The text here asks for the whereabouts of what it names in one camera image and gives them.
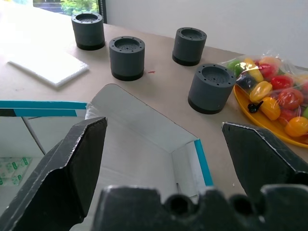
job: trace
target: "orange plate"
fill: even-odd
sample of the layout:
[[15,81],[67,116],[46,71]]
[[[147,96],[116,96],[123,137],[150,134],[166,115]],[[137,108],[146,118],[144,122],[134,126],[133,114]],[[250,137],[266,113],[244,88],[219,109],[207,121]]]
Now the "orange plate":
[[287,135],[284,130],[281,123],[279,123],[277,120],[271,121],[269,120],[261,111],[256,113],[250,113],[248,111],[247,106],[251,103],[248,99],[248,97],[245,96],[245,92],[238,86],[235,85],[234,94],[237,102],[239,103],[242,111],[245,113],[248,118],[254,122],[259,127],[264,127],[270,130],[272,133],[274,133],[277,137],[279,137],[281,140],[294,144],[296,146],[305,147],[308,148],[308,138],[307,137],[290,137]]

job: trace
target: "gray cylindrical foot pad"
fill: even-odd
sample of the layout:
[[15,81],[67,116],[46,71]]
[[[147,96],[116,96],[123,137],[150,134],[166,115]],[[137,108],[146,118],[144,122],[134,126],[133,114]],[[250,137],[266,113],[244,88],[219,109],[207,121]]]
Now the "gray cylindrical foot pad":
[[136,37],[121,36],[109,43],[112,75],[122,81],[134,81],[143,75],[144,42]]
[[232,71],[218,64],[197,68],[188,94],[188,103],[203,114],[216,114],[225,106],[236,78]]
[[202,56],[206,33],[199,29],[184,27],[177,30],[172,59],[183,66],[197,65]]
[[84,12],[72,15],[76,44],[80,49],[93,51],[105,45],[103,17]]

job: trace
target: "wooden table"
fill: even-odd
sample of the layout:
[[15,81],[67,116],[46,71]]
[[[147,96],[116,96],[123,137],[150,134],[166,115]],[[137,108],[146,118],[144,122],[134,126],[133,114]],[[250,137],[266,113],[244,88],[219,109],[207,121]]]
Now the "wooden table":
[[[173,38],[111,25],[104,25],[104,31],[104,48],[83,51],[76,47],[70,17],[0,0],[0,100],[89,102],[103,86],[115,83],[200,138],[215,186],[226,196],[243,193],[220,129],[224,121],[251,123],[242,114],[233,93],[220,113],[200,114],[187,103],[196,66],[181,66],[172,60]],[[110,72],[108,43],[123,35],[138,37],[146,44],[145,74],[133,82],[119,81]],[[10,53],[20,45],[65,51],[87,63],[90,71],[55,90],[7,64]],[[205,47],[201,63],[219,63],[239,55]],[[288,146],[308,161],[307,149]]]

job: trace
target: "white wall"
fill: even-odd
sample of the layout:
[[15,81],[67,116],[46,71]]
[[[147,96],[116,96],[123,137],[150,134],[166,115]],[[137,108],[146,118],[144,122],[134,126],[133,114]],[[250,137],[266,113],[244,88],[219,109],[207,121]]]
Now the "white wall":
[[207,46],[245,54],[274,49],[308,67],[307,0],[106,0],[109,24],[174,37],[207,33]]

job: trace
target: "green foliage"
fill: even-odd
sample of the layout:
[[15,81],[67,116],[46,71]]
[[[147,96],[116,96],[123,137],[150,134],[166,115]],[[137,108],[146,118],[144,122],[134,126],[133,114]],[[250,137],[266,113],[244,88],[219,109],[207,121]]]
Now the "green foliage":
[[61,0],[61,8],[66,15],[79,12],[98,12],[96,0]]

